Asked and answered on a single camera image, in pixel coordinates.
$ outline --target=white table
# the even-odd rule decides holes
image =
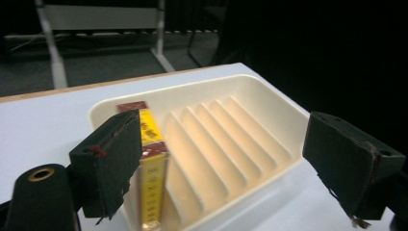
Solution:
[[[70,164],[68,152],[91,133],[88,113],[95,103],[120,95],[156,90],[227,75],[248,74],[260,77],[243,64],[229,64],[194,71],[172,72],[160,76],[127,79],[112,83],[51,90],[35,94],[0,98],[0,203],[11,199],[14,180],[26,170],[44,164]],[[355,230],[338,202],[322,185],[314,169],[304,161],[287,175],[294,182],[307,184],[303,192],[268,218],[247,217],[251,230]],[[268,205],[258,204],[267,210]],[[382,220],[372,221],[370,231],[387,231],[393,217],[386,210]],[[95,226],[96,218],[84,218],[84,231],[124,231],[124,216],[117,213]]]

